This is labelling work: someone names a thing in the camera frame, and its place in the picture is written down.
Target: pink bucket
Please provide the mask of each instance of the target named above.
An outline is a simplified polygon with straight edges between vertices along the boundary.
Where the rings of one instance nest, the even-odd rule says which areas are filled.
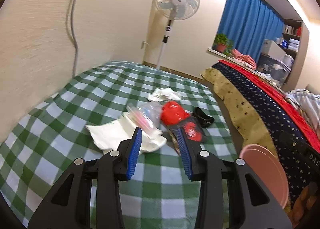
[[[269,150],[258,144],[243,147],[239,157],[247,162],[282,208],[285,208],[289,198],[289,185],[278,159]]]

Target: fan blade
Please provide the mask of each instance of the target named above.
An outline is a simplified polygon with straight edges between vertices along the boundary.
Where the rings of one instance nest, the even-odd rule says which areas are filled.
[[[173,8],[173,5],[171,4],[171,2],[167,2],[167,3],[165,3],[165,2],[158,2],[158,4],[159,4],[159,7],[160,7],[161,9],[172,9],[172,8]]]
[[[197,2],[195,0],[186,0],[186,2],[194,9],[197,7]]]
[[[186,6],[178,7],[177,15],[175,17],[183,17],[185,12],[186,12]]]

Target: green and white checkered cloth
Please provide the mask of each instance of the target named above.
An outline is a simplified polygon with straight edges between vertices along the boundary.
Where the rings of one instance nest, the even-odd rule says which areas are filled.
[[[127,103],[147,102],[148,94],[167,87],[182,95],[180,104],[185,110],[192,112],[197,106],[215,118],[215,123],[204,129],[208,140],[203,148],[224,160],[234,160],[236,151],[229,129],[207,87],[147,66],[110,61],[78,75],[39,104],[2,143],[1,193],[23,224],[28,225],[51,186],[75,158],[88,161],[102,156],[86,124],[101,125],[117,119],[126,111]],[[126,229],[194,228],[200,183],[188,180],[171,142],[140,155],[134,176],[129,182],[120,182],[119,189]],[[225,206],[227,220],[228,204]]]

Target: fan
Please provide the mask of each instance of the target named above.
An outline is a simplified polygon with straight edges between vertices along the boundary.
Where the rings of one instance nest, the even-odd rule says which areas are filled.
[[[168,23],[165,27],[162,46],[158,58],[157,69],[160,69],[160,60],[164,54],[165,46],[172,30],[174,20],[184,20],[193,16],[200,4],[200,0],[154,0],[158,11],[168,18]]]

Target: silver screw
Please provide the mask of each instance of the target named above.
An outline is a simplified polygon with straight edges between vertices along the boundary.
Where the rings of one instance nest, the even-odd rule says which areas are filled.
[[[203,157],[207,157],[207,156],[209,156],[209,152],[207,152],[207,151],[200,151],[200,155],[203,156]]]
[[[83,163],[83,159],[82,158],[75,159],[75,164],[76,165],[81,165],[82,163]]]
[[[245,161],[243,159],[237,159],[236,163],[240,166],[243,166],[245,164]]]
[[[118,150],[114,150],[114,151],[110,152],[110,155],[113,157],[117,157],[117,156],[119,156],[119,154],[120,154],[120,152]]]

